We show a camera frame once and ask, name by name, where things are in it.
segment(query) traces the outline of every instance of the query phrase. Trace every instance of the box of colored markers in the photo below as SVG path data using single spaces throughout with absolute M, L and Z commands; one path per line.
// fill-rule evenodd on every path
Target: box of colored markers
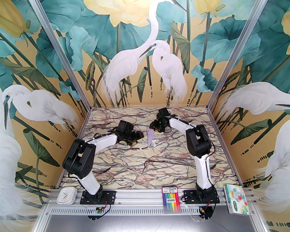
M 181 213 L 180 201 L 176 186 L 163 186 L 162 198 L 164 214 Z

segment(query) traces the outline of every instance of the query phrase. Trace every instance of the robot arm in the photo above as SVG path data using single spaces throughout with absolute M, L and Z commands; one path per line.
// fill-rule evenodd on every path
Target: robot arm
M 214 188 L 209 169 L 209 153 L 211 141 L 203 125 L 190 124 L 177 115 L 171 115 L 167 108 L 162 108 L 149 128 L 156 132 L 165 132 L 166 127 L 172 127 L 186 135 L 187 148 L 194 156 L 197 170 L 197 194 L 200 201 L 205 201 Z
M 76 178 L 90 195 L 98 199 L 102 195 L 102 186 L 92 172 L 95 154 L 120 141 L 125 141 L 130 146 L 135 145 L 144 135 L 141 131 L 133 131 L 133 128 L 133 124 L 121 120 L 117 127 L 109 130 L 106 134 L 86 141 L 76 139 L 63 161 L 63 168 L 68 171 L 71 177 Z
M 102 149 L 115 145 L 117 143 L 117 138 L 118 137 L 116 134 L 110 134 L 110 135 L 104 134 L 98 139 L 95 139 L 95 138 L 93 138 L 93 140 L 88 139 L 87 141 L 85 141 L 84 145 L 82 145 L 82 146 L 85 146 L 86 144 L 95 145 L 95 152 L 92 152 L 91 154 L 89 154 L 90 156 L 92 156 L 92 154 L 94 154 L 94 156 L 95 156 Z M 94 162 L 94 160 L 91 161 L 91 159 L 90 159 L 89 163 L 91 163 L 91 165 L 84 166 L 83 168 L 85 170 L 92 169 L 92 167 L 93 167 L 92 162 Z M 98 192 L 98 190 L 100 189 L 101 185 L 96 180 L 92 170 L 90 170 L 90 172 L 88 173 L 87 176 L 80 178 L 83 175 L 81 175 L 81 173 L 79 173 L 79 176 L 75 175 L 75 174 L 71 174 L 70 176 L 76 178 L 78 180 L 78 182 L 81 184 L 81 186 L 90 195 L 95 195 Z

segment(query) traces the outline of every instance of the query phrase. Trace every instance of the clock face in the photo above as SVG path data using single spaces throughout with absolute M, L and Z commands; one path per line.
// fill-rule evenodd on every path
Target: clock face
M 57 197 L 57 201 L 59 203 L 69 202 L 73 198 L 74 193 L 75 193 L 74 187 L 65 187 L 60 191 Z

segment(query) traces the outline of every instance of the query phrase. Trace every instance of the book cover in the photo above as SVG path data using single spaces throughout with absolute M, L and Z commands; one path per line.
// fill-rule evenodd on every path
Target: book cover
M 230 214 L 250 215 L 248 202 L 242 186 L 225 184 L 224 192 Z

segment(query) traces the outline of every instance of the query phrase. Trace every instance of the white clock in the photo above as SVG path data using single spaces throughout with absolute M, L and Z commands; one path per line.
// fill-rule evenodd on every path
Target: white clock
M 58 194 L 57 204 L 71 205 L 77 196 L 77 189 L 75 187 L 64 187 Z

